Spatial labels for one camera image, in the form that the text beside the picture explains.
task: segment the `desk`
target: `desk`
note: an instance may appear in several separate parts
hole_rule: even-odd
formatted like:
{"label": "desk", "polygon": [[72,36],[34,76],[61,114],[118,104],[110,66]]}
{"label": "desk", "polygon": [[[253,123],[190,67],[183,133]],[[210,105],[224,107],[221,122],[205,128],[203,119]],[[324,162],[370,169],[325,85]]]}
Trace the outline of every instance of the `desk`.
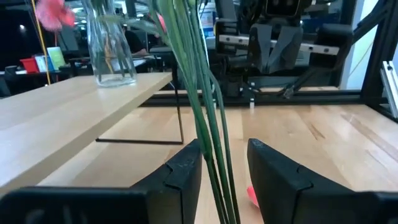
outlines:
{"label": "desk", "polygon": [[105,89],[76,77],[1,100],[0,194],[39,183],[171,80],[142,73]]}
{"label": "desk", "polygon": [[[181,113],[188,144],[196,137],[193,113],[190,108]],[[249,138],[353,190],[398,190],[398,125],[367,106],[228,108],[226,117],[241,223],[264,223],[246,193]],[[171,140],[178,139],[178,131],[172,131],[177,129],[175,108],[138,108],[103,137]],[[182,147],[93,142],[39,185],[128,187]],[[219,223],[205,163],[195,223]]]}

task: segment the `wooden table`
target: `wooden table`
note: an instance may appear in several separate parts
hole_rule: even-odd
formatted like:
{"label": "wooden table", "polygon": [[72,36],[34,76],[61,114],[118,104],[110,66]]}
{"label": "wooden table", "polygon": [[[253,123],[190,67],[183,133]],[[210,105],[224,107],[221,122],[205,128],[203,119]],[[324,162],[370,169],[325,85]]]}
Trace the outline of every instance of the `wooden table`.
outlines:
{"label": "wooden table", "polygon": [[[188,144],[196,138],[195,121],[190,108],[181,113]],[[367,106],[228,108],[226,117],[241,223],[264,223],[246,193],[249,138],[353,190],[398,191],[398,125]],[[177,113],[170,107],[138,108],[102,137],[171,140],[179,135]],[[182,147],[93,142],[39,185],[129,187]],[[205,163],[195,223],[219,223]]]}
{"label": "wooden table", "polygon": [[0,194],[35,185],[172,80],[141,73],[133,85],[97,88],[76,77],[0,101]]}

